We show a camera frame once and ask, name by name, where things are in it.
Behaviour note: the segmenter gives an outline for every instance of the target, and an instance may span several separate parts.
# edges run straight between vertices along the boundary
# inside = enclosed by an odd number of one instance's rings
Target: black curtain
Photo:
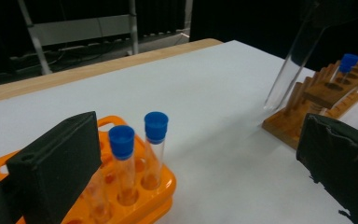
[[[33,23],[129,14],[128,0],[25,0]],[[185,27],[186,0],[136,0],[138,35],[175,32]],[[130,35],[111,36],[108,39]],[[74,42],[87,45],[99,39]],[[57,49],[62,45],[44,49]],[[34,52],[17,0],[0,0],[0,72],[13,73],[9,57]]]

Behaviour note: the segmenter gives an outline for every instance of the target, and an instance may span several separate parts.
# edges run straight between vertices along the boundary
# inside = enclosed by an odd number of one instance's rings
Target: wooden rack
[[[282,110],[265,119],[262,128],[297,149],[307,113],[339,119],[358,102],[358,63],[345,77],[332,78],[340,61],[297,82]]]

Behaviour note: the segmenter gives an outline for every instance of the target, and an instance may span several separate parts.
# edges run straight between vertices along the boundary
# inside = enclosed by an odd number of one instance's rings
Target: white tabletop
[[[144,136],[144,115],[157,110],[170,117],[164,162],[177,178],[158,223],[351,223],[296,152],[261,129],[282,62],[232,41],[3,100],[0,156],[88,111]],[[358,104],[341,120],[358,128]]]

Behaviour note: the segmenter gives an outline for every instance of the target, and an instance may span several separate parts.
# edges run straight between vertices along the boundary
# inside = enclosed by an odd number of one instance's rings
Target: clear test tube
[[[103,174],[100,169],[95,172],[83,191],[91,217],[96,224],[109,223],[112,218],[112,209],[107,199],[103,182]]]
[[[296,39],[268,94],[264,104],[264,109],[268,111],[275,111],[282,105],[325,30],[325,27],[315,27],[313,24],[312,15],[315,8],[316,6],[313,4],[309,8]]]
[[[118,125],[109,130],[109,142],[115,160],[119,203],[130,206],[138,200],[135,187],[135,162],[133,140],[135,131],[127,125]]]
[[[161,182],[162,157],[168,117],[161,112],[145,116],[145,174],[141,184],[144,189],[157,189]]]
[[[332,84],[334,84],[334,82],[344,83],[351,69],[357,64],[357,62],[358,62],[357,55],[349,54],[349,53],[344,54],[344,56],[340,61],[338,69],[331,76],[329,83]]]

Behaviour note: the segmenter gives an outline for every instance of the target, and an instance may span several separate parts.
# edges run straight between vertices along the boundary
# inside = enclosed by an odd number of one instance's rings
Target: blue screw cap
[[[160,144],[165,139],[168,117],[161,112],[150,112],[145,116],[146,137],[152,144]]]
[[[339,71],[348,73],[357,64],[358,56],[355,54],[344,54],[339,65]]]
[[[133,152],[135,131],[127,125],[118,125],[109,130],[109,142],[113,155],[120,161],[127,160]]]

